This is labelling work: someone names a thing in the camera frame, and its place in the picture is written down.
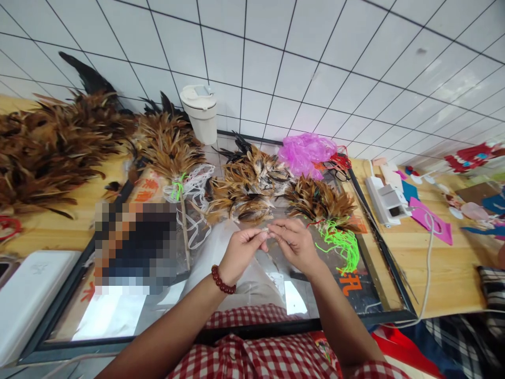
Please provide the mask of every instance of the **hand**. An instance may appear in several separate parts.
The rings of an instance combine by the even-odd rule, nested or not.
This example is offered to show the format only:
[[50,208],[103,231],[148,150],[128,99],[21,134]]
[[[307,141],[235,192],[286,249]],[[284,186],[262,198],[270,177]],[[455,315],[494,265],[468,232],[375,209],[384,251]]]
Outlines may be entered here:
[[240,279],[254,257],[256,250],[261,248],[268,252],[266,240],[270,236],[261,229],[245,229],[234,232],[219,264],[219,276],[223,283],[233,286]]
[[312,235],[300,219],[274,220],[267,226],[288,262],[306,277],[317,274],[321,263],[326,266],[317,255]]

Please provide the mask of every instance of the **plaid fabric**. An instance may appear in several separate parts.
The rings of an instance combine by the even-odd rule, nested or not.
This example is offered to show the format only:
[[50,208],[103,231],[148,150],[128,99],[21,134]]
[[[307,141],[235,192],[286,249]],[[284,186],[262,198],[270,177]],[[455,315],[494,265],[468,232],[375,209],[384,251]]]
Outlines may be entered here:
[[[505,271],[478,267],[488,308],[505,311]],[[424,320],[435,341],[468,378],[505,377],[505,314],[452,315]]]
[[[273,304],[216,312],[206,327],[232,327],[293,320]],[[169,378],[187,377],[339,377],[309,334],[244,341],[230,334],[216,346],[194,345]],[[386,362],[367,362],[353,378],[408,376]]]

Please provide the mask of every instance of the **red and white checkered shirt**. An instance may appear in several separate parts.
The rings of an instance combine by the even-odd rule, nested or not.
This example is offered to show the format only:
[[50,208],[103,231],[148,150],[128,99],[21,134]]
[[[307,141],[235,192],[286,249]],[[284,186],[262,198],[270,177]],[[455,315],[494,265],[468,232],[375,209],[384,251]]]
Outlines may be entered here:
[[[205,328],[232,327],[295,320],[273,304],[215,312]],[[188,377],[342,377],[333,351],[320,349],[310,334],[244,341],[234,334],[216,346],[194,345],[169,378]],[[352,378],[407,379],[387,362],[367,362]]]

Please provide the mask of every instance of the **white tumbler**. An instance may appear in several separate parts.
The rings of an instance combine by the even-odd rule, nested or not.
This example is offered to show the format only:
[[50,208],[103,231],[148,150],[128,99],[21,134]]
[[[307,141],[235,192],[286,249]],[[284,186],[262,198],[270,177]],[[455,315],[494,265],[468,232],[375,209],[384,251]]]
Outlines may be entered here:
[[217,141],[217,100],[209,86],[188,85],[180,93],[196,138],[205,145]]

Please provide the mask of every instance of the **person's left hand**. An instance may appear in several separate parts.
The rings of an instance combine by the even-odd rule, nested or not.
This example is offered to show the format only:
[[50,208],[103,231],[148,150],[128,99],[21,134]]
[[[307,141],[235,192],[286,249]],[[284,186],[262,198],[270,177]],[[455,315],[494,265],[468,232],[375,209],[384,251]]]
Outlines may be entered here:
[[233,286],[240,279],[254,257],[256,250],[268,251],[268,232],[261,229],[245,229],[231,235],[225,256],[219,264],[219,276],[223,283]]

